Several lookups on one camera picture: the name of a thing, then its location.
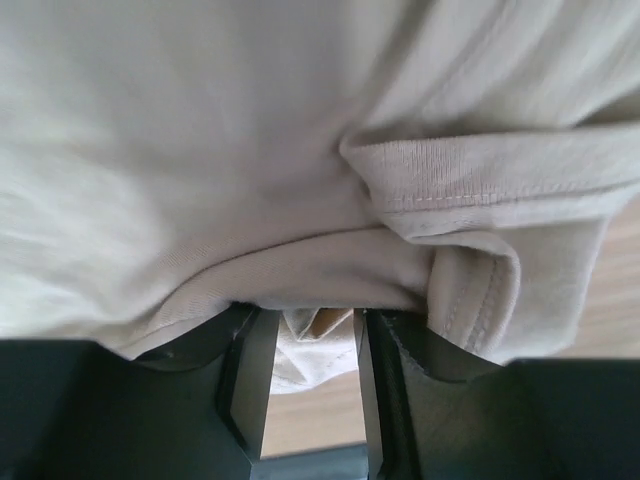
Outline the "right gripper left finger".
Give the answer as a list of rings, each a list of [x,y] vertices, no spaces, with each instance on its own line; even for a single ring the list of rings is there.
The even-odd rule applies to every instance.
[[[253,479],[278,315],[235,305],[136,359],[84,340],[1,344],[5,479]]]

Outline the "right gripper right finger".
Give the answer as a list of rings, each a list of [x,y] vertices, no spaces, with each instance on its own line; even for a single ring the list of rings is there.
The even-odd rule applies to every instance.
[[[408,312],[354,315],[373,479],[635,479],[639,364],[500,366]]]

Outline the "beige t shirt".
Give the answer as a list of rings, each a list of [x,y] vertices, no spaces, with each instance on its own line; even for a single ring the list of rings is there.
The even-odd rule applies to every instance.
[[[356,308],[545,356],[638,190],[635,1],[1,5],[3,337],[135,358],[251,303],[277,393]]]

